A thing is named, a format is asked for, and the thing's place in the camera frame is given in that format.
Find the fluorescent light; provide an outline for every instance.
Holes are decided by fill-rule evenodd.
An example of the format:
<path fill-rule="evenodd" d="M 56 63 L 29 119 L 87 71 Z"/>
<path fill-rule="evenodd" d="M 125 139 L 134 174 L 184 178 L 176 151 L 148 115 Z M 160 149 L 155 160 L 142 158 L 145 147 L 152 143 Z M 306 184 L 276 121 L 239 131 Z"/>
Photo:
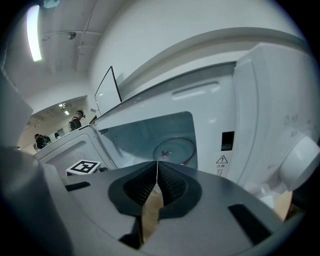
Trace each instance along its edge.
<path fill-rule="evenodd" d="M 41 60 L 41 54 L 38 41 L 38 14 L 39 5 L 32 6 L 26 17 L 26 32 L 33 61 Z"/>

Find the wall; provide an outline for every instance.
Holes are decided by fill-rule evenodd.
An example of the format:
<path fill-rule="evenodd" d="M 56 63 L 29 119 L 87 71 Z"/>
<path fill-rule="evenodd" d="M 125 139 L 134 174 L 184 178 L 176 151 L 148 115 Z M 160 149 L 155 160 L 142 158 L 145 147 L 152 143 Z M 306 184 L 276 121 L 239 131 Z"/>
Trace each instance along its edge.
<path fill-rule="evenodd" d="M 149 69 L 166 58 L 205 42 L 220 40 L 223 45 L 221 39 L 239 36 L 268 36 L 303 44 L 303 36 L 271 1 L 131 1 L 111 21 L 95 50 L 89 69 L 92 91 L 96 92 L 109 66 L 113 66 L 121 96 L 126 98 L 145 82 L 135 80 L 145 73 L 150 75 Z M 220 52 L 219 62 L 236 61 L 244 53 L 239 51 L 248 47 L 231 49 L 222 51 L 228 53 L 226 57 Z M 195 62 L 190 68 L 199 66 Z M 171 75 L 184 71 L 181 68 Z M 132 82 L 137 84 L 125 89 Z"/>
<path fill-rule="evenodd" d="M 27 76 L 19 84 L 18 90 L 26 103 L 33 109 L 33 114 L 63 103 L 67 100 L 87 96 L 87 102 L 93 109 L 98 109 L 94 94 L 89 86 L 87 72 L 65 70 L 55 74 L 39 72 Z"/>

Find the ceiling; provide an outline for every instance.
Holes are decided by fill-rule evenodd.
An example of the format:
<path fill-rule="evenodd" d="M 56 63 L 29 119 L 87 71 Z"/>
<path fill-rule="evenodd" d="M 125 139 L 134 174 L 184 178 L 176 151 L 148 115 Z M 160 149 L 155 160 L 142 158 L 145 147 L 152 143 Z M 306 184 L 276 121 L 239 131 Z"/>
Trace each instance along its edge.
<path fill-rule="evenodd" d="M 71 118 L 74 116 L 74 114 L 76 113 L 77 110 L 84 110 L 86 108 L 86 98 L 85 97 L 66 101 L 63 103 L 66 103 L 65 107 L 59 107 L 59 105 L 55 105 L 55 106 L 49 107 L 47 109 L 41 110 L 41 111 L 37 112 L 36 114 L 33 114 L 29 118 L 26 126 L 24 127 L 24 130 L 26 130 L 32 126 L 35 126 L 35 125 L 39 124 L 40 122 L 47 121 L 52 118 L 63 119 L 66 117 L 70 117 L 70 120 L 71 120 Z"/>
<path fill-rule="evenodd" d="M 128 0 L 60 0 L 56 7 L 40 7 L 38 40 L 42 60 L 34 62 L 28 45 L 26 15 L 7 42 L 5 66 L 19 88 L 25 77 L 40 73 L 87 71 L 107 25 Z M 69 32 L 76 37 L 67 39 Z"/>

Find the warning triangle symbol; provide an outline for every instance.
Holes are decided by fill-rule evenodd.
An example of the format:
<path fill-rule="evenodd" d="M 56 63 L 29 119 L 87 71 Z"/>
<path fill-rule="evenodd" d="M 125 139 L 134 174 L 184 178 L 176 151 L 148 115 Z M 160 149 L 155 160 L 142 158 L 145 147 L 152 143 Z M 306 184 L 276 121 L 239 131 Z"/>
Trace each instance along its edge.
<path fill-rule="evenodd" d="M 218 161 L 216 161 L 216 164 L 227 164 L 227 163 L 228 163 L 228 161 L 224 155 L 221 156 Z"/>

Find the white appliance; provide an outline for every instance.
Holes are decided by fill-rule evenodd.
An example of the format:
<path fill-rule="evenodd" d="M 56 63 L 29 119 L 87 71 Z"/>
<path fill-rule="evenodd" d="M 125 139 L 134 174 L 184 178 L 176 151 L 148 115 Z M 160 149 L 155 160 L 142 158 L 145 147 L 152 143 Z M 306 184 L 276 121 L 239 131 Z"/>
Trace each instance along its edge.
<path fill-rule="evenodd" d="M 276 198 L 319 164 L 319 99 L 311 56 L 261 43 L 136 94 L 35 157 L 58 172 L 83 157 L 109 170 L 168 161 Z"/>

